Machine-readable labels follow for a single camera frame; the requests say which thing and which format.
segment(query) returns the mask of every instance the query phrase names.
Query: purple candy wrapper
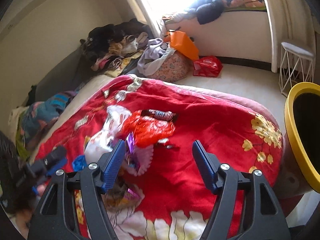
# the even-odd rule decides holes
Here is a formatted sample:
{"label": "purple candy wrapper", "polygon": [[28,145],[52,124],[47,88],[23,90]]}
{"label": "purple candy wrapper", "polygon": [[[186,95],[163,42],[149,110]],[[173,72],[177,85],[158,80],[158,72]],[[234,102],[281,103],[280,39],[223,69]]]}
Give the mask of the purple candy wrapper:
{"label": "purple candy wrapper", "polygon": [[130,188],[128,188],[127,192],[124,194],[124,198],[127,200],[135,200],[135,201],[140,200],[140,196]]}
{"label": "purple candy wrapper", "polygon": [[127,152],[125,153],[125,159],[127,161],[128,167],[134,168],[138,172],[140,169],[140,163],[136,154],[134,153],[134,137],[132,132],[129,133],[125,141],[127,142]]}

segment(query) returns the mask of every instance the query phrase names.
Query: yellow trash bin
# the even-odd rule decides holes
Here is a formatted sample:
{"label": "yellow trash bin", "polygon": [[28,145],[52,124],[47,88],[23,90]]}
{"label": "yellow trash bin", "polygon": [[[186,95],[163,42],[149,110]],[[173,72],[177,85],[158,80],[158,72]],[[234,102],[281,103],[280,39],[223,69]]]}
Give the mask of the yellow trash bin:
{"label": "yellow trash bin", "polygon": [[295,85],[285,103],[284,121],[284,140],[290,145],[284,150],[274,190],[278,198],[311,189],[320,193],[320,86],[309,82]]}

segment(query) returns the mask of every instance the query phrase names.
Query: curtain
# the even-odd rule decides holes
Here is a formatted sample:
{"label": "curtain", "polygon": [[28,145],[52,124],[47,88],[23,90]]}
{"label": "curtain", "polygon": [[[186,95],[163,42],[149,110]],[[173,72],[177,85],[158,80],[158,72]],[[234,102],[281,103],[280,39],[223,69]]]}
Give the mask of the curtain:
{"label": "curtain", "polygon": [[147,0],[127,0],[137,20],[149,25],[156,38],[163,38],[166,28],[162,20],[162,15],[157,15],[152,10]]}
{"label": "curtain", "polygon": [[281,42],[292,39],[310,47],[316,54],[315,30],[311,11],[305,0],[265,0],[268,10],[272,62],[271,70],[277,72],[281,61]]}

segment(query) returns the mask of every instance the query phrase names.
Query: orange bag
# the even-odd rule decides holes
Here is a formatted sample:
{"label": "orange bag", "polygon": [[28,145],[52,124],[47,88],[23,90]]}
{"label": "orange bag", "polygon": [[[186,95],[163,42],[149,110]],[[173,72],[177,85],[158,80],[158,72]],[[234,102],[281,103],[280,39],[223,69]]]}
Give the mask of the orange bag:
{"label": "orange bag", "polygon": [[199,59],[199,50],[186,33],[173,31],[167,32],[167,35],[168,36],[164,38],[164,42],[170,41],[170,47],[176,49],[193,61]]}

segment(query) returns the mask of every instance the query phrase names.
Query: metal screw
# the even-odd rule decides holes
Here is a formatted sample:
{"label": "metal screw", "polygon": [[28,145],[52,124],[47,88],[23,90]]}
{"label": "metal screw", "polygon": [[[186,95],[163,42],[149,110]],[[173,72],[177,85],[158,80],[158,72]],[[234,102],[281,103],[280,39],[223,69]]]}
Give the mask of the metal screw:
{"label": "metal screw", "polygon": [[63,173],[64,173],[64,171],[62,169],[56,171],[56,174],[58,176],[61,176]]}
{"label": "metal screw", "polygon": [[262,171],[259,171],[259,170],[255,170],[253,173],[255,175],[257,175],[257,176],[261,176],[262,175]]}
{"label": "metal screw", "polygon": [[220,168],[225,170],[225,171],[227,171],[227,170],[230,169],[230,166],[228,164],[226,164],[226,163],[223,163],[223,164],[220,165]]}
{"label": "metal screw", "polygon": [[91,164],[89,164],[89,169],[90,169],[90,170],[95,170],[97,167],[98,167],[98,164],[97,164],[97,163],[91,163]]}

